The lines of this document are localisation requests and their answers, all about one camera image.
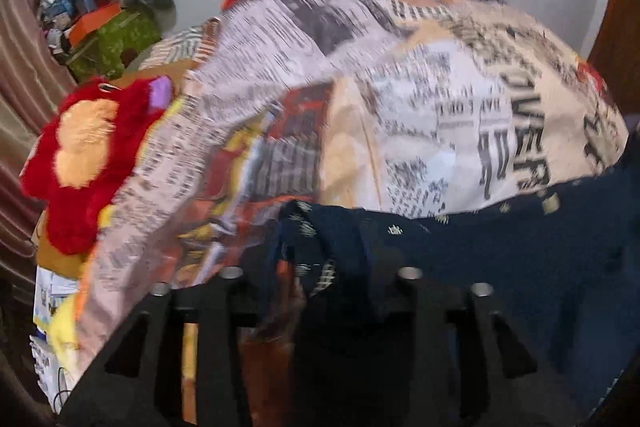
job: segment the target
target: patterned navy fabric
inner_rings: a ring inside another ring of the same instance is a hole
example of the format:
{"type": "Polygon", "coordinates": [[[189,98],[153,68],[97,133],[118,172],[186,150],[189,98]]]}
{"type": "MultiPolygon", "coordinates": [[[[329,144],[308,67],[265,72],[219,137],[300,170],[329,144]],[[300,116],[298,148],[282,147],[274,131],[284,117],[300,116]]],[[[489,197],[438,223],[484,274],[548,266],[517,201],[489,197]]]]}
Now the patterned navy fabric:
{"type": "Polygon", "coordinates": [[[630,139],[600,177],[428,219],[291,202],[271,259],[296,266],[306,323],[321,326],[382,319],[401,266],[454,285],[489,282],[588,410],[640,347],[638,156],[630,139]]]}

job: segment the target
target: brown door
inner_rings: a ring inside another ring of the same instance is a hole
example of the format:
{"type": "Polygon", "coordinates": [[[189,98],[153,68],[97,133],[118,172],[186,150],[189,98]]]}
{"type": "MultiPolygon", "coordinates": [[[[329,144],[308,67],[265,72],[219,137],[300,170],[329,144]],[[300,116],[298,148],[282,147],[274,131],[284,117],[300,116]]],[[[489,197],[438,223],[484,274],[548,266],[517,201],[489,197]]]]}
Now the brown door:
{"type": "Polygon", "coordinates": [[[622,113],[640,113],[640,0],[609,0],[588,62],[622,113]]]}

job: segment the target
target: brown curtain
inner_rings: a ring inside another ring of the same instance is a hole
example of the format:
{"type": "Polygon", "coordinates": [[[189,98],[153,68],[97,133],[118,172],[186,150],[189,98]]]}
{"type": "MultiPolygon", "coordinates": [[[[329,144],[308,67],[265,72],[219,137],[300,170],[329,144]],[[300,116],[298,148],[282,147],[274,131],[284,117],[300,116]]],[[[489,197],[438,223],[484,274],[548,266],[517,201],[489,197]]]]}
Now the brown curtain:
{"type": "Polygon", "coordinates": [[[75,81],[38,26],[40,0],[0,0],[0,277],[33,284],[30,237],[42,204],[22,195],[18,174],[43,126],[75,81]]]}

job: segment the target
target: metal screw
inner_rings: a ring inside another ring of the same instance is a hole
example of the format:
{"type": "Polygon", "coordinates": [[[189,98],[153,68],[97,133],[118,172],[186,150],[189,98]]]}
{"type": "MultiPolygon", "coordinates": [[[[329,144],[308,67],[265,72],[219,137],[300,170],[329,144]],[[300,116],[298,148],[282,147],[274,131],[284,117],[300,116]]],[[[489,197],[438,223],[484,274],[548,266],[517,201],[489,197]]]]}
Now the metal screw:
{"type": "Polygon", "coordinates": [[[151,288],[151,295],[154,297],[164,297],[171,291],[171,286],[169,286],[166,282],[157,282],[154,284],[154,287],[151,288]]]}
{"type": "Polygon", "coordinates": [[[415,266],[402,266],[402,268],[398,270],[398,277],[407,281],[422,279],[422,270],[415,266]]]}
{"type": "Polygon", "coordinates": [[[488,282],[476,282],[471,285],[471,291],[477,297],[488,297],[494,292],[494,287],[488,282]]]}
{"type": "Polygon", "coordinates": [[[222,279],[238,279],[242,277],[242,274],[244,274],[244,272],[239,266],[225,266],[220,270],[220,277],[222,277],[222,279]]]}

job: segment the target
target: curtain fold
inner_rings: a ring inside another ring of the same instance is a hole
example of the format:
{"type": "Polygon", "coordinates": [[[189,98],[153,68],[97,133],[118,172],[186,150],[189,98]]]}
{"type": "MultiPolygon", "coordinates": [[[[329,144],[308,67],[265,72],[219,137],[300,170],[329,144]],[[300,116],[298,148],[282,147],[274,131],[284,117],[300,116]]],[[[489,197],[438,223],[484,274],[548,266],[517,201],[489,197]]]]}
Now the curtain fold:
{"type": "Polygon", "coordinates": [[[33,284],[31,233],[43,204],[18,175],[58,104],[76,83],[52,57],[36,19],[40,0],[0,0],[0,277],[33,284]]]}

